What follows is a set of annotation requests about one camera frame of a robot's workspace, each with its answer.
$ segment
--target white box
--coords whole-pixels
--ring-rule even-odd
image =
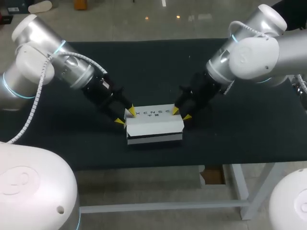
[[[182,140],[184,123],[181,115],[172,115],[174,104],[135,107],[136,117],[127,110],[127,143],[143,144]]]

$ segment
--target metal table frame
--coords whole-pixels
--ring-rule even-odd
[[[85,206],[81,207],[80,209],[81,213],[103,213],[167,209],[241,207],[242,220],[248,220],[253,218],[265,198],[280,181],[285,167],[286,162],[267,163],[262,170],[254,189],[251,191],[251,193],[249,193],[241,165],[232,164],[231,172],[238,195],[237,200]]]

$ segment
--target gray floor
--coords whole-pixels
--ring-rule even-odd
[[[232,20],[243,20],[261,3],[276,0],[104,0],[91,1],[88,11],[75,11],[72,0],[41,13],[54,30],[68,41],[139,41],[157,39],[226,37]],[[25,17],[16,15],[12,25],[0,30],[0,72],[14,58],[11,34]],[[252,188],[262,164],[243,165]],[[307,167],[306,162],[289,163],[285,174]],[[223,188],[200,189],[198,167],[77,172],[81,205],[197,201],[234,198],[227,176]],[[197,209],[105,213],[83,215],[85,230],[270,230],[267,202],[251,221],[241,221],[238,209]]]

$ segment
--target black tabletop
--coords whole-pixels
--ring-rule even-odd
[[[135,106],[171,104],[178,85],[223,44],[223,39],[150,42],[72,43],[96,60]],[[12,138],[31,105],[0,112],[0,140]],[[237,80],[211,111],[194,117],[180,145],[128,147],[114,126],[85,99],[55,79],[43,88],[34,119],[17,144],[40,147],[63,157],[74,170],[307,160],[307,117],[290,82],[275,88]]]

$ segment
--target xense logo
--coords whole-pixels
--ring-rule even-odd
[[[136,112],[137,115],[147,115],[147,116],[159,116],[159,114],[170,113],[170,110],[159,110],[159,111],[144,111],[144,112]]]

